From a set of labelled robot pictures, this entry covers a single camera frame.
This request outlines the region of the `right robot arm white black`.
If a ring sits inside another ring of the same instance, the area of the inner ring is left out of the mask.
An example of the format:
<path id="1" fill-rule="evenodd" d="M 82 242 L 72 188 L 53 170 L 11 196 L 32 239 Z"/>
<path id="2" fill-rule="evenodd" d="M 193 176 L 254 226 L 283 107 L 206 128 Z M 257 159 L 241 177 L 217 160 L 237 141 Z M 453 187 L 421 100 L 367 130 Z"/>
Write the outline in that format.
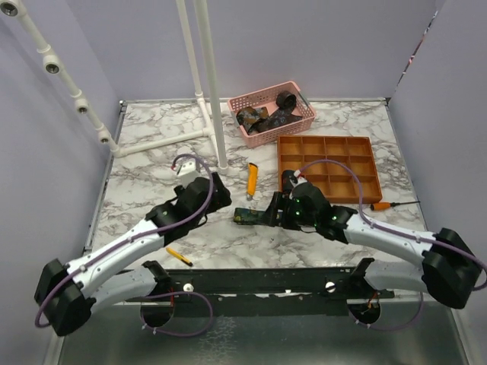
<path id="1" fill-rule="evenodd" d="M 297 184 L 288 194 L 275 192 L 263 223 L 287 230 L 310 227 L 328 240 L 370 247 L 399 259 L 372 260 L 352 275 L 349 287 L 357 297 L 375 290 L 411 290 L 462 309 L 481 273 L 480 261 L 455 231 L 418 232 L 371 220 L 353 208 L 331 205 L 310 182 Z"/>

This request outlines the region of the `blue yellow floral tie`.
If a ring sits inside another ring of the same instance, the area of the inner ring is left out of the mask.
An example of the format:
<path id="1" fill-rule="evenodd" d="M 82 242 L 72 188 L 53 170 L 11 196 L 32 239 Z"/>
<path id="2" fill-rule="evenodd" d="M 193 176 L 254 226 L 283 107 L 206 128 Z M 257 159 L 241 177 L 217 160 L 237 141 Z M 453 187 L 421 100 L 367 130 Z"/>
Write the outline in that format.
<path id="1" fill-rule="evenodd" d="M 268 215 L 265 211 L 249 209 L 249 208 L 235 208 L 233 222 L 239 225 L 267 225 Z"/>

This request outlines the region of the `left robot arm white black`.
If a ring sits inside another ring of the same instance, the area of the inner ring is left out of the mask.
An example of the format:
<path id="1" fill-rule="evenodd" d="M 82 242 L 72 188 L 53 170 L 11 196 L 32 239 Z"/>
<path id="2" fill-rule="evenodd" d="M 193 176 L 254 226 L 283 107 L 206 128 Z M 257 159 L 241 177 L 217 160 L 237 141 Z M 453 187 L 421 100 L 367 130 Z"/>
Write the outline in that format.
<path id="1" fill-rule="evenodd" d="M 163 298 L 168 282 L 162 267 L 126 267 L 185 237 L 208 214 L 231 204 L 231 194 L 216 172 L 174 191 L 176 198 L 153 207 L 131 230 L 101 249 L 66 264 L 58 259 L 46 263 L 34 292 L 40 308 L 35 326 L 43 327 L 40 317 L 45 316 L 46 324 L 64 337 L 105 306 L 134 297 Z"/>

